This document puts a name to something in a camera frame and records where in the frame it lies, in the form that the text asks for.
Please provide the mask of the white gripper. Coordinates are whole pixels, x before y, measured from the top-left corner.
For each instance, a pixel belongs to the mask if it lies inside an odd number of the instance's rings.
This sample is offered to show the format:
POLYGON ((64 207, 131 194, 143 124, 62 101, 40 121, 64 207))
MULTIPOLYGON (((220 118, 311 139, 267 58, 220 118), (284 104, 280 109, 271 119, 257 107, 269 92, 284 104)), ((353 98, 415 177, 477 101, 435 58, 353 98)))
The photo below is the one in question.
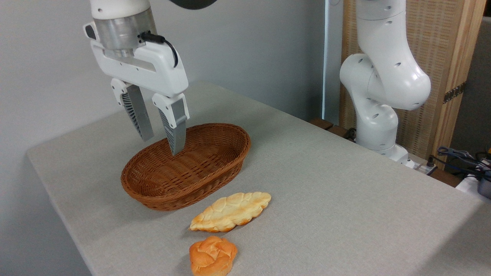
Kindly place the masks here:
POLYGON ((101 43, 95 23, 84 25, 86 37, 100 69, 111 76, 118 105, 128 114, 142 140, 154 136, 140 87, 154 91, 152 102, 166 132, 172 155, 185 147, 186 121, 190 118, 184 91, 189 87, 182 60, 175 48, 154 30, 135 35, 138 47, 123 56, 101 43))

